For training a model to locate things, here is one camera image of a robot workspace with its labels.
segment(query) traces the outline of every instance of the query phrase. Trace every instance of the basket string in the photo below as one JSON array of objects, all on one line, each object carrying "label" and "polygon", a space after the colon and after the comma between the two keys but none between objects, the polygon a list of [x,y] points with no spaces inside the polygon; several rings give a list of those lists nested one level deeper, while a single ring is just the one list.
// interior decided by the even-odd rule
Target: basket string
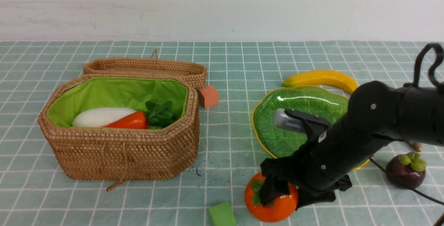
[{"label": "basket string", "polygon": [[[102,152],[103,152],[103,149],[105,148],[105,145],[106,145],[106,142],[102,146]],[[108,192],[111,192],[112,190],[117,188],[119,185],[121,185],[123,183],[123,179],[127,175],[127,171],[128,171],[128,158],[127,158],[127,152],[125,150],[125,142],[122,142],[122,149],[123,149],[123,157],[125,158],[125,170],[123,171],[123,174],[122,174],[122,177],[120,178],[120,180],[118,180],[117,182],[113,183],[108,188],[106,188],[106,191],[108,191]]]},{"label": "basket string", "polygon": [[151,54],[150,59],[153,59],[154,54],[156,55],[156,60],[158,60],[159,56],[157,56],[157,49],[154,49],[153,53]]}]

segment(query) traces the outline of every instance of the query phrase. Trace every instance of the green fabric lining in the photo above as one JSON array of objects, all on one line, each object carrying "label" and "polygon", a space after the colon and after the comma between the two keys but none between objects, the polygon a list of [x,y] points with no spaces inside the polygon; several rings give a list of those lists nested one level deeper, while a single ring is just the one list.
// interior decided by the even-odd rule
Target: green fabric lining
[{"label": "green fabric lining", "polygon": [[58,127],[71,127],[81,112],[97,107],[130,107],[147,112],[145,103],[158,105],[171,100],[178,118],[185,114],[188,89],[173,79],[94,77],[63,93],[46,115]]}]

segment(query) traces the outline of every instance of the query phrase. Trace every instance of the green leaves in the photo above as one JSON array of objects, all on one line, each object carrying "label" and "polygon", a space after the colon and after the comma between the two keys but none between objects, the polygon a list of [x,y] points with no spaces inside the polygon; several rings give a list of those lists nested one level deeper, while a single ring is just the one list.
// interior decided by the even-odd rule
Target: green leaves
[{"label": "green leaves", "polygon": [[[263,182],[257,179],[251,182],[251,189],[254,191],[253,200],[251,201],[253,205],[262,205],[261,198],[259,196],[259,191],[262,188],[262,184]],[[274,203],[272,201],[269,204],[267,204],[267,206],[273,206],[273,204]]]},{"label": "green leaves", "polygon": [[253,180],[251,182],[251,189],[254,191],[254,193],[259,193],[260,189],[262,188],[263,182],[261,180]]},{"label": "green leaves", "polygon": [[427,166],[427,163],[421,158],[421,154],[418,152],[409,152],[405,155],[400,155],[398,160],[402,165],[410,165],[412,170],[417,172],[424,171]]},{"label": "green leaves", "polygon": [[409,165],[412,163],[412,160],[407,155],[399,156],[398,160],[402,165]]},{"label": "green leaves", "polygon": [[152,101],[145,103],[148,113],[146,116],[146,123],[155,127],[167,127],[174,123],[177,118],[173,114],[173,102],[166,101],[162,105],[157,105]]}]

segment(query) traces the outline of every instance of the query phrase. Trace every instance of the white radish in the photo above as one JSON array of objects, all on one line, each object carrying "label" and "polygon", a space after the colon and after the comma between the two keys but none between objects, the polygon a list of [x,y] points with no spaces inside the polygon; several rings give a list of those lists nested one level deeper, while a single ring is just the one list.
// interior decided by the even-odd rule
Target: white radish
[{"label": "white radish", "polygon": [[136,110],[128,107],[99,107],[81,112],[72,122],[73,127],[99,128],[120,120]]}]

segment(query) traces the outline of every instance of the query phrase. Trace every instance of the persimmon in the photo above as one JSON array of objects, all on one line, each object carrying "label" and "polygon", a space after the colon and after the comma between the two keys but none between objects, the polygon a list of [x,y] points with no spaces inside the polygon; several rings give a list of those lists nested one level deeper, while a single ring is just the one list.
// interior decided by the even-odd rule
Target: persimmon
[{"label": "persimmon", "polygon": [[265,223],[277,223],[290,217],[298,206],[298,189],[291,183],[288,184],[289,195],[280,196],[267,205],[262,205],[259,191],[265,177],[259,172],[250,179],[244,192],[244,201],[247,209],[257,220]]}]

